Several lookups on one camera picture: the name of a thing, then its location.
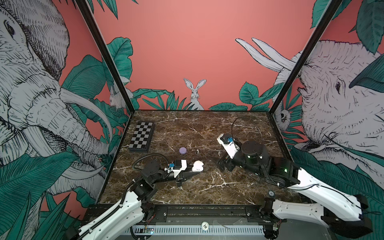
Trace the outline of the purple earbud charging case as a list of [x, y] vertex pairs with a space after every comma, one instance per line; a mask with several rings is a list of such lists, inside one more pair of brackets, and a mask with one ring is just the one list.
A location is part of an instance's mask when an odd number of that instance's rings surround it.
[[185, 148], [185, 147], [181, 147], [181, 148], [179, 148], [179, 153], [181, 154], [181, 155], [185, 155], [186, 153], [187, 153], [187, 148]]

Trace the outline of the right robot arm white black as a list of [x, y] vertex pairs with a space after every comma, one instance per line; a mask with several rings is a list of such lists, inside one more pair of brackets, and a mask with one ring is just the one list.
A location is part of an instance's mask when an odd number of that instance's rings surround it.
[[298, 192], [313, 200], [312, 203], [290, 203], [277, 200], [274, 193], [265, 198], [257, 213], [250, 218], [261, 219], [265, 238], [275, 240], [280, 224], [294, 219], [318, 224], [346, 238], [358, 239], [373, 232], [373, 223], [368, 218], [368, 200], [362, 195], [348, 195], [315, 178], [293, 161], [274, 157], [268, 153], [263, 141], [239, 142], [233, 133], [218, 136], [218, 143], [226, 154], [218, 161], [221, 171], [239, 167], [259, 176], [266, 183]]

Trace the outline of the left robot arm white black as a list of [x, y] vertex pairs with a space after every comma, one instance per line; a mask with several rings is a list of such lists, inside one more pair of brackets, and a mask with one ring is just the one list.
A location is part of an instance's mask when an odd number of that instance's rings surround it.
[[114, 240], [145, 216], [153, 218], [151, 198], [158, 191], [156, 183], [176, 181], [180, 187], [186, 180], [204, 170], [202, 161], [188, 164], [186, 160], [169, 163], [162, 154], [148, 154], [134, 161], [132, 168], [139, 171], [137, 178], [126, 187], [122, 198], [95, 220], [79, 229], [69, 228], [64, 240]]

